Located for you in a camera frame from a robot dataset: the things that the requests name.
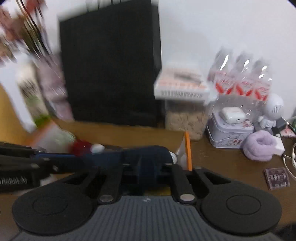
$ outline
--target clear plastic bottle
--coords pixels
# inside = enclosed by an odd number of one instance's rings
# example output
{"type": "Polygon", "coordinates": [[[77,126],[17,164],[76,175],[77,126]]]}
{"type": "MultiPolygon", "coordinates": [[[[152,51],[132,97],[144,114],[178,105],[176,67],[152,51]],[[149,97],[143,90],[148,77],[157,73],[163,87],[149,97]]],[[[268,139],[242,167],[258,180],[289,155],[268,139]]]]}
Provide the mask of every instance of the clear plastic bottle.
{"type": "Polygon", "coordinates": [[[251,76],[256,81],[254,97],[257,100],[266,101],[272,84],[271,68],[268,62],[264,59],[257,60],[251,76]]]}
{"type": "Polygon", "coordinates": [[[213,82],[220,94],[231,94],[235,81],[229,76],[232,69],[232,51],[222,48],[217,54],[214,64],[210,68],[207,80],[213,82]]]}
{"type": "Polygon", "coordinates": [[[255,87],[255,80],[250,78],[252,56],[242,52],[236,59],[230,75],[235,79],[235,94],[251,97],[255,87]]]}

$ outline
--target bottle label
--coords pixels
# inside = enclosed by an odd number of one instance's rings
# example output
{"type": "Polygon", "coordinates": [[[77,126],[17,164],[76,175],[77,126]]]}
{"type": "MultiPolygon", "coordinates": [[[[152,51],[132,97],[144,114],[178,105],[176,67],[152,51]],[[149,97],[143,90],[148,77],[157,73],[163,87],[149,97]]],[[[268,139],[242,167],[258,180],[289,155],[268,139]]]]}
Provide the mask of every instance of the bottle label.
{"type": "Polygon", "coordinates": [[[235,81],[226,72],[217,71],[214,78],[216,89],[220,94],[231,94],[234,89],[235,81]]]}
{"type": "Polygon", "coordinates": [[[258,81],[258,86],[255,90],[255,97],[257,100],[266,100],[270,91],[271,84],[265,81],[258,81]]]}
{"type": "Polygon", "coordinates": [[[254,90],[254,81],[249,78],[243,78],[236,85],[236,93],[242,96],[251,96],[254,90]]]}

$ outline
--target clear food container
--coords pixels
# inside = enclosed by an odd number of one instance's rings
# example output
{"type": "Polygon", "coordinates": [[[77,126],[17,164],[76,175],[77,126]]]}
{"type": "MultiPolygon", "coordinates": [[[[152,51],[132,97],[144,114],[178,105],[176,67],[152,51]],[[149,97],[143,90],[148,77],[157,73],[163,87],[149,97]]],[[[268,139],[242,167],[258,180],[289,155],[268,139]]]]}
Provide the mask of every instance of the clear food container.
{"type": "Polygon", "coordinates": [[[215,101],[209,103],[166,100],[165,128],[174,131],[187,131],[190,139],[203,137],[208,120],[213,113],[215,101]]]}

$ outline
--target white cable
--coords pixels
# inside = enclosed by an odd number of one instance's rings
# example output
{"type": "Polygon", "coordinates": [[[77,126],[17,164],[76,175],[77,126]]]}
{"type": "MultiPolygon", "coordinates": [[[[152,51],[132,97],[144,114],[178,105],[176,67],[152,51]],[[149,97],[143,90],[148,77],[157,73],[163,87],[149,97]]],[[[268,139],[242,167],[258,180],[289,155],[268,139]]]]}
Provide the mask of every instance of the white cable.
{"type": "Polygon", "coordinates": [[[292,157],[287,156],[287,155],[283,155],[283,162],[284,162],[285,168],[287,169],[287,171],[290,174],[290,176],[292,177],[292,179],[296,181],[296,177],[290,172],[289,168],[286,165],[286,158],[289,158],[292,160],[292,165],[293,165],[294,169],[296,169],[295,152],[294,152],[295,147],[296,147],[296,143],[292,147],[292,154],[291,154],[292,157]]]}

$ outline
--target tin lid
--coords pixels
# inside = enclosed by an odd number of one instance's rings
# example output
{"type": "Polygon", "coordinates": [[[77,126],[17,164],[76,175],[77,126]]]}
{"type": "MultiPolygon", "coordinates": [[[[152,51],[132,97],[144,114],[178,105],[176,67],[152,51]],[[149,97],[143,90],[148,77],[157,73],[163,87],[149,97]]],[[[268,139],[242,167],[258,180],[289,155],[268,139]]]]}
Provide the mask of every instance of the tin lid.
{"type": "Polygon", "coordinates": [[[253,133],[254,126],[248,119],[242,123],[228,124],[222,119],[222,117],[219,115],[219,112],[220,109],[215,109],[213,112],[213,119],[219,131],[224,133],[253,133]]]}

